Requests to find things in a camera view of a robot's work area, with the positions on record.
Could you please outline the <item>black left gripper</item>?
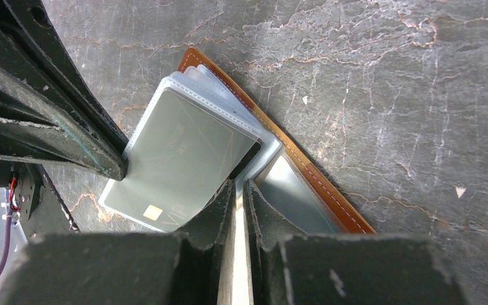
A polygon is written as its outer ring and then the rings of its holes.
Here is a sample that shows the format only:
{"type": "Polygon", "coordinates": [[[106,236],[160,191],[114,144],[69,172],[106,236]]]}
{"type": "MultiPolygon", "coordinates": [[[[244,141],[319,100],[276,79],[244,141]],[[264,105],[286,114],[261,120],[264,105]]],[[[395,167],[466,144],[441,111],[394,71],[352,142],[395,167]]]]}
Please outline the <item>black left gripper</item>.
{"type": "Polygon", "coordinates": [[[28,241],[79,233],[47,171],[31,163],[121,180],[127,171],[122,153],[0,30],[0,221],[12,203],[13,226],[28,241]]]}

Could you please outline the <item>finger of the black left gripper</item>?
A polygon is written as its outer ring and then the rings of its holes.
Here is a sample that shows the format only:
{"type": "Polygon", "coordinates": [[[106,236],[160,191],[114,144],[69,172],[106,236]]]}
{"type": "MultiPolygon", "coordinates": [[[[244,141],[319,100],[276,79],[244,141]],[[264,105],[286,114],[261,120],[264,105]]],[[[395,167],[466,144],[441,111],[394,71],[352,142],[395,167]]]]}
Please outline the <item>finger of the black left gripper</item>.
{"type": "Polygon", "coordinates": [[[72,62],[42,1],[0,1],[0,30],[86,115],[118,153],[128,139],[72,62]]]}

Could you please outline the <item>brown leather card holder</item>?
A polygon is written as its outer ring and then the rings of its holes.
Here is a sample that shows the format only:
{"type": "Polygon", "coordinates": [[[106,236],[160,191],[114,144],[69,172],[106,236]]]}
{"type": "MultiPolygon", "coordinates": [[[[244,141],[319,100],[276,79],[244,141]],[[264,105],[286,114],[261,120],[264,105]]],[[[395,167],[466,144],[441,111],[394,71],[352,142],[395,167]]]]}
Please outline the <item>brown leather card holder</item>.
{"type": "Polygon", "coordinates": [[[177,71],[160,81],[125,147],[124,159],[155,94],[164,89],[181,94],[222,122],[258,138],[260,149],[231,179],[237,198],[242,197],[246,181],[252,180],[277,211],[306,233],[373,232],[295,142],[231,77],[195,48],[186,51],[177,71]]]}

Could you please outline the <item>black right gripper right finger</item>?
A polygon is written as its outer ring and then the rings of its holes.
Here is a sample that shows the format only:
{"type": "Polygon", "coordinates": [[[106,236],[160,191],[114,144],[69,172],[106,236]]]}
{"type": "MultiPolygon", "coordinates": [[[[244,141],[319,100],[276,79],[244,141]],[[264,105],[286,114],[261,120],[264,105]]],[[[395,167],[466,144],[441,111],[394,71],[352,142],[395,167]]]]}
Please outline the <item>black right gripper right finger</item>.
{"type": "Polygon", "coordinates": [[[416,234],[306,234],[252,181],[243,188],[255,304],[466,304],[443,255],[416,234]]]}

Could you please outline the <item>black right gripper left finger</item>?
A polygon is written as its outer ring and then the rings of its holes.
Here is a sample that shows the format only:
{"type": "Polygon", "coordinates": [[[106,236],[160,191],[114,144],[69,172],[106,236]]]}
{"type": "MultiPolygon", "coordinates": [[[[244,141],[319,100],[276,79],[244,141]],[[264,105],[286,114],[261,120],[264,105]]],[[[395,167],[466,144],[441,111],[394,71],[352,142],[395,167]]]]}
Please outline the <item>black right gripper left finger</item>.
{"type": "Polygon", "coordinates": [[[0,304],[229,304],[235,184],[172,233],[71,233],[35,239],[0,304]]]}

